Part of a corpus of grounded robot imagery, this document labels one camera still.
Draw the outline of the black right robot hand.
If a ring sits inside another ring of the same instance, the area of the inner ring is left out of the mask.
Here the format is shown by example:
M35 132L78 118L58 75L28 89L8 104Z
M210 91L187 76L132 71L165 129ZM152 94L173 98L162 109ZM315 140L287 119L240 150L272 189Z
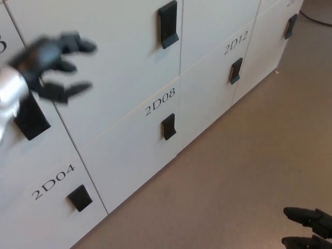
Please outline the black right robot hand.
M310 227L312 237L284 237L282 244L285 248L331 248L331 215L320 209L310 210L299 207L285 207L286 217L304 227Z

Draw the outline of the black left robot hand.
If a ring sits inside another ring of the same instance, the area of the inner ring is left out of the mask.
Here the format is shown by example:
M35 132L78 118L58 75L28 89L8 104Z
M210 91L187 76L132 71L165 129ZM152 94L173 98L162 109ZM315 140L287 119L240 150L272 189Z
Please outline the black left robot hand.
M77 52L93 53L96 49L95 43L82 39L78 33L62 34L58 38L42 36L14 56L8 64L23 76L29 90L36 92L39 97L67 104L69 98L92 88L92 83L81 81L66 88L54 81L41 84L39 79L50 70L76 72L77 67L62 56Z

